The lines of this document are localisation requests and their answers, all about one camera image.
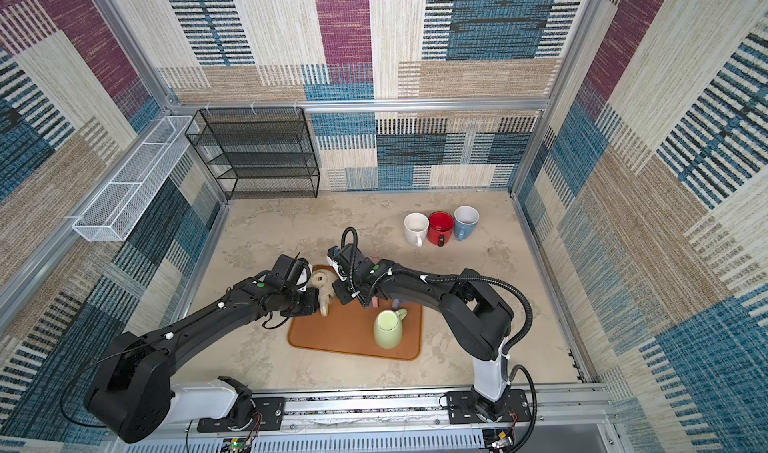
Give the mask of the beige speckled mug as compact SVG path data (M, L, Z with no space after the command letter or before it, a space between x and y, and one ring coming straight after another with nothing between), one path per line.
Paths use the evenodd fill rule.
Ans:
M337 274L328 269L318 269L310 277L310 286L318 290L319 311L322 317L328 316L330 304L336 299L333 283L337 279Z

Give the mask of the white mug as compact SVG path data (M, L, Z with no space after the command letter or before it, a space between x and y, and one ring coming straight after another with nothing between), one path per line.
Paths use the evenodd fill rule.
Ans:
M404 238L413 247L421 248L426 242L429 219L421 213L410 213L403 221Z

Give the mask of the red mug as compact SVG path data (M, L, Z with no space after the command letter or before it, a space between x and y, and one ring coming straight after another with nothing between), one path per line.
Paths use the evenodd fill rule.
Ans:
M428 217L427 240L438 247L443 247L451 238L454 218L446 212L434 212Z

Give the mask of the blue polka dot mug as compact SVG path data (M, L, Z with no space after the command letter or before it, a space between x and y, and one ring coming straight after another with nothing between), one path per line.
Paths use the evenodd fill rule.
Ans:
M475 230L479 222L479 212L468 205L458 207L453 214L454 218L454 237L457 241L464 241Z

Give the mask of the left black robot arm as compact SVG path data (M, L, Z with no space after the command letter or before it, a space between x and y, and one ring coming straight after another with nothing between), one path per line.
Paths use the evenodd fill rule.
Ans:
M310 287L311 264L278 257L274 266L229 288L221 298L189 316L141 336L117 336L95 365L85 410L128 444L160 426L210 420L232 431L252 427L259 415L251 390L229 377L188 385L172 381L197 354L232 331L272 313L308 316L319 308Z

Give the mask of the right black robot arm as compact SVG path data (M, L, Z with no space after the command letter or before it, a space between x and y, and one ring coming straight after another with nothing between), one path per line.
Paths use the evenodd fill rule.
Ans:
M474 414L496 421L506 414L509 389L503 343L511 333L514 313L490 282L470 269L458 275L438 275L406 268L391 260L377 262L349 244L327 252L339 275L333 289L343 304L372 299L404 300L438 311L457 343L473 361Z

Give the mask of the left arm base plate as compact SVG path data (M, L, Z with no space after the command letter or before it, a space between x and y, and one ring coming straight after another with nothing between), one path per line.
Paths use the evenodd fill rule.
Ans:
M237 400L223 418L203 418L196 426L198 433L256 433L277 431L283 420L284 397L257 397Z

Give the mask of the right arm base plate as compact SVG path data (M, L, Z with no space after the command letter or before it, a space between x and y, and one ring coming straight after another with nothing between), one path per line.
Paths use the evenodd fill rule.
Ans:
M474 390L450 391L445 395L451 424L529 422L532 403L523 389L507 388L494 402Z

